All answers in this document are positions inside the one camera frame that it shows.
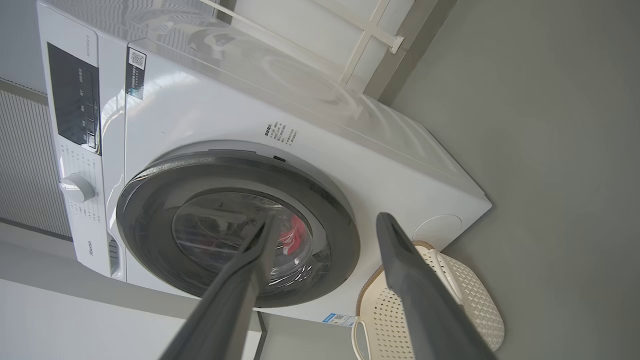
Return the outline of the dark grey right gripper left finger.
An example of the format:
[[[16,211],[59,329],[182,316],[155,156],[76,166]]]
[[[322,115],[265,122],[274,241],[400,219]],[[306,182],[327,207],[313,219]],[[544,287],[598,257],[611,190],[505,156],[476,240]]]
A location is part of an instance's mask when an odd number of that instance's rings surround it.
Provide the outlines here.
[[[161,360],[240,360],[256,300],[269,283],[281,226],[270,212],[215,277]]]

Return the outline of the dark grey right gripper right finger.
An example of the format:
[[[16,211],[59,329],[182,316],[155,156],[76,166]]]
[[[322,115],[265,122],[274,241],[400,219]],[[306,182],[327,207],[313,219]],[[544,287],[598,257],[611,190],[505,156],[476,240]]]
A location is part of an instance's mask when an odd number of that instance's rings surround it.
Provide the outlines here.
[[[494,352],[393,215],[380,212],[375,230],[387,286],[402,301],[416,360],[494,360]]]

